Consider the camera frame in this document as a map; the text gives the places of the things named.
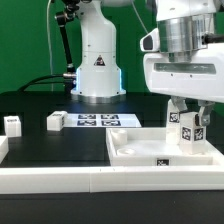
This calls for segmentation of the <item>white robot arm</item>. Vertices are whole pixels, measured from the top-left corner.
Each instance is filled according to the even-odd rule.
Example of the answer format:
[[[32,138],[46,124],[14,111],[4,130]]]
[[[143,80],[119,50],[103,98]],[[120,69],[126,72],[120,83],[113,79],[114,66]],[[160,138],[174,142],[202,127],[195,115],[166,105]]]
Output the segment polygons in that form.
[[[82,0],[77,16],[82,31],[82,63],[72,94],[88,102],[108,102],[125,94],[116,64],[116,28],[103,6],[131,0]],[[224,103],[224,36],[215,30],[222,0],[155,0],[157,27],[140,40],[144,75],[153,93],[169,95],[178,110],[186,98],[200,105],[198,123],[210,123],[216,102]]]

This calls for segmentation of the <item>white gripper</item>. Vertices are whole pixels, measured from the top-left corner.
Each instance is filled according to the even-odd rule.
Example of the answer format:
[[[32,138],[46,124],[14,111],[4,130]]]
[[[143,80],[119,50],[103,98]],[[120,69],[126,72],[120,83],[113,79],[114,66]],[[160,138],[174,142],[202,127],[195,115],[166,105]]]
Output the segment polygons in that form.
[[[143,68],[149,91],[178,96],[171,98],[175,112],[188,110],[184,98],[199,100],[199,124],[208,126],[214,102],[224,103],[224,43],[210,43],[197,50],[190,63],[171,63],[167,54],[159,52],[155,28],[140,40],[140,49],[145,53]]]

